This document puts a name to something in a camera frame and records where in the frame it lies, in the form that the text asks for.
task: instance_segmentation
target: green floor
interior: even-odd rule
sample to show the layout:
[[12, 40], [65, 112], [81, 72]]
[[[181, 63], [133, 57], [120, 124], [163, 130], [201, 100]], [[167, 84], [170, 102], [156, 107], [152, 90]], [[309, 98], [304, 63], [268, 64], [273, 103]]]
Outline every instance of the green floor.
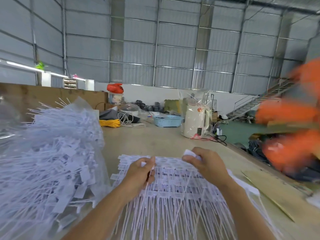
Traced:
[[226, 136], [226, 142], [237, 143], [240, 142], [244, 146], [249, 145], [249, 137], [253, 133], [264, 131], [266, 128], [260, 124], [249, 124], [245, 122], [229, 121], [229, 124], [220, 124], [222, 134]]

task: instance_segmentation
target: blue plastic basket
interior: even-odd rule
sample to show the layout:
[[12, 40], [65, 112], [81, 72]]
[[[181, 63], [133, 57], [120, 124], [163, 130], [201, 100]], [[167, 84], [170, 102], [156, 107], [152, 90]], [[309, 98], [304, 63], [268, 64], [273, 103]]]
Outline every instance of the blue plastic basket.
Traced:
[[154, 124], [159, 127], [179, 127], [181, 125], [181, 120], [182, 120], [182, 118], [177, 115], [153, 116]]

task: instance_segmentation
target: person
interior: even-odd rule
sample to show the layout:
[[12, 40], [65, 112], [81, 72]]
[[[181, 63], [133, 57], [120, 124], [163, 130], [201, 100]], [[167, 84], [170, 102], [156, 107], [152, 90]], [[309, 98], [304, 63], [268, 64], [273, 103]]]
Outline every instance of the person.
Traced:
[[[185, 155], [182, 160], [192, 164], [202, 176], [215, 185], [229, 207], [239, 240], [275, 240], [258, 210], [251, 204], [245, 190], [228, 174], [226, 166], [218, 153], [195, 147], [192, 150], [200, 156], [198, 160]], [[62, 240], [105, 240], [114, 229], [124, 206], [139, 195], [147, 183], [154, 181], [155, 157], [140, 158], [133, 162], [125, 178]]]

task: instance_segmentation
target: hand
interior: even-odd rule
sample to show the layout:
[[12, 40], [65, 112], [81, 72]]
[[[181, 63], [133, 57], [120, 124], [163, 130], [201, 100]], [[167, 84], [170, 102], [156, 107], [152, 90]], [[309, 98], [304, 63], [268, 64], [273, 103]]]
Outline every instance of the hand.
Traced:
[[209, 183], [220, 189], [233, 181], [218, 153], [201, 147], [194, 147], [192, 151], [200, 156], [202, 160], [200, 161], [190, 155], [184, 155], [182, 160], [192, 164], [198, 169], [199, 173], [201, 173]]
[[147, 183], [150, 185], [155, 180], [155, 171], [151, 171], [152, 167], [155, 165], [155, 161], [155, 157], [142, 157], [130, 165], [126, 176], [119, 185], [119, 187], [122, 187], [125, 191], [127, 202], [137, 197], [141, 190], [146, 187]]

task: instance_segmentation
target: metal staircase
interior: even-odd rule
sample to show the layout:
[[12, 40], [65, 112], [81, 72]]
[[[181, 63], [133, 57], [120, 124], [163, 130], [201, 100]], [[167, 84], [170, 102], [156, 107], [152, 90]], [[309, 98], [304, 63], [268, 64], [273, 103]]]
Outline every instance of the metal staircase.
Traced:
[[262, 95], [251, 97], [250, 95], [242, 98], [241, 100], [237, 101], [234, 104], [234, 110], [227, 114], [229, 120], [234, 120], [246, 112], [251, 110], [253, 107], [257, 106], [258, 104], [262, 103], [265, 100], [271, 99], [274, 96], [277, 96], [289, 88], [293, 87], [295, 84], [289, 79], [280, 79], [279, 83], [268, 89]]

